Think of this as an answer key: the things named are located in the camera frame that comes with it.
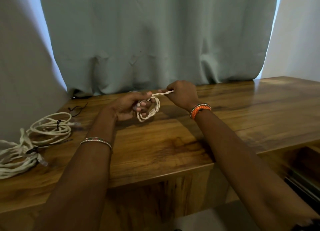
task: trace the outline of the gray curtain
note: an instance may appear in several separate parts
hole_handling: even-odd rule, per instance
[[[254,79],[276,0],[41,0],[70,94]]]

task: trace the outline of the orange thread bracelet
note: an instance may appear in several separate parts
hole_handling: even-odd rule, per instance
[[[195,106],[193,107],[192,111],[190,112],[190,118],[191,118],[192,120],[194,120],[195,117],[196,117],[196,115],[198,114],[198,112],[199,112],[200,110],[204,110],[204,109],[206,109],[206,110],[211,110],[211,107],[210,107],[210,105],[205,104],[205,103],[200,103],[200,104],[195,105]]]

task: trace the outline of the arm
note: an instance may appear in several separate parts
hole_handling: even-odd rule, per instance
[[[200,103],[196,87],[190,82],[176,81],[167,90],[174,90],[167,95],[168,98],[188,112]],[[195,121],[208,141],[222,173],[262,230],[289,230],[297,223],[319,218],[211,111],[199,112]]]
[[[136,102],[150,96],[151,92],[133,92],[108,104],[99,112],[86,137],[98,137],[112,143],[116,121],[132,118]],[[135,110],[146,112],[151,102],[142,102],[141,105]],[[108,187],[110,160],[107,145],[99,142],[80,145],[44,205],[34,231],[98,230]]]

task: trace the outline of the beaded bangle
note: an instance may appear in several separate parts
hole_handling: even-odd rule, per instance
[[[111,144],[108,143],[106,140],[103,140],[102,138],[98,138],[98,137],[87,137],[87,138],[85,138],[85,139],[80,143],[80,145],[83,144],[83,143],[87,143],[87,142],[99,142],[99,143],[104,143],[104,144],[106,144],[106,145],[108,145],[108,146],[110,147],[110,152],[111,152],[111,154],[113,154]]]
[[[211,110],[211,107],[210,107],[210,105],[208,105],[208,104],[206,104],[206,103],[200,103],[200,104],[195,105],[195,106],[192,108],[191,112],[190,112],[190,118],[191,118],[192,120],[194,120],[195,117],[196,117],[196,115],[198,114],[198,112],[199,112],[200,110],[204,110],[204,109]]]

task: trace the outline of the wooden table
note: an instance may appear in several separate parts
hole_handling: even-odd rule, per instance
[[[197,90],[200,100],[210,104],[275,171],[283,160],[290,162],[295,149],[320,141],[318,82],[277,77],[203,85]],[[81,126],[73,128],[73,140],[42,152],[48,167],[38,164],[24,174],[0,180],[0,230],[4,226],[18,229],[16,222],[8,221],[18,217],[17,212],[34,219],[101,107],[120,95],[70,100],[61,108],[68,112],[68,107],[88,103],[74,117]],[[229,184],[195,122],[165,96],[160,102],[152,119],[144,123],[133,119],[116,127],[101,230],[142,230],[232,199]],[[275,164],[274,156],[282,163]],[[114,224],[110,226],[107,219]]]

